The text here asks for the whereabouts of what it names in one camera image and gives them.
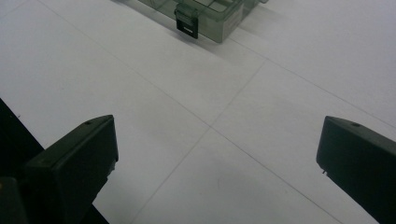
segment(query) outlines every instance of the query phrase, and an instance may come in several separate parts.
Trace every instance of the container latch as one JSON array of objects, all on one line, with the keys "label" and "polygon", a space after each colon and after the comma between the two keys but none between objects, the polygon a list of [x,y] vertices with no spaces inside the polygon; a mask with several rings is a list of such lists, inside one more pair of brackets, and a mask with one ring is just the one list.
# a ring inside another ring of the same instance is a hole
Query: container latch
[{"label": "container latch", "polygon": [[179,3],[175,9],[176,26],[181,32],[198,38],[198,10]]}]

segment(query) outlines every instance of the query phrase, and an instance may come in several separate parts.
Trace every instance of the transparent plastic box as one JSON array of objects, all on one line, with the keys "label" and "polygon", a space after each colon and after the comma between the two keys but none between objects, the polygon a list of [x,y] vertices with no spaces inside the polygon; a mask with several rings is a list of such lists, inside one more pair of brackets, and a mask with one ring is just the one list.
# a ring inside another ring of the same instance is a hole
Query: transparent plastic box
[{"label": "transparent plastic box", "polygon": [[267,0],[139,0],[176,20],[177,29],[221,43],[259,2]]}]

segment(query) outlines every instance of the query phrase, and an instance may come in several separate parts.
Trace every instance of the plastic storage case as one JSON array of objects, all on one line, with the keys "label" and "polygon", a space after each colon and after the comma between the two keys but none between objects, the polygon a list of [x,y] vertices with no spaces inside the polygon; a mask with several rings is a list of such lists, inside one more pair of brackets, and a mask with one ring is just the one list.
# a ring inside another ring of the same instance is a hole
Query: plastic storage case
[{"label": "plastic storage case", "polygon": [[176,20],[177,29],[221,43],[259,2],[267,0],[139,0]]}]

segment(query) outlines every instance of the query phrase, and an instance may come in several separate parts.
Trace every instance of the black clip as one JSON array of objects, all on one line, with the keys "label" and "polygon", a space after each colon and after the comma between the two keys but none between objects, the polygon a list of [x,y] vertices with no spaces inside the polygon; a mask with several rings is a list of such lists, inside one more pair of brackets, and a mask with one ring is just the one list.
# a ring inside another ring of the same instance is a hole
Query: black clip
[{"label": "black clip", "polygon": [[175,9],[177,29],[198,39],[198,10],[185,4],[177,4]]}]

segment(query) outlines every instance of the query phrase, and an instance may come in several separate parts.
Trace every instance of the white floor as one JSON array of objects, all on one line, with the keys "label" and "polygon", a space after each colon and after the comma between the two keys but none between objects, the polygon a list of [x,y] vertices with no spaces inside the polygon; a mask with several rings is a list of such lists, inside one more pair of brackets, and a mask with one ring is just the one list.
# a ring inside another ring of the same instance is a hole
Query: white floor
[{"label": "white floor", "polygon": [[270,0],[218,45],[138,2],[0,0],[0,97],[43,147],[114,115],[110,223],[376,223],[315,158],[326,115],[396,139],[395,12]]}]

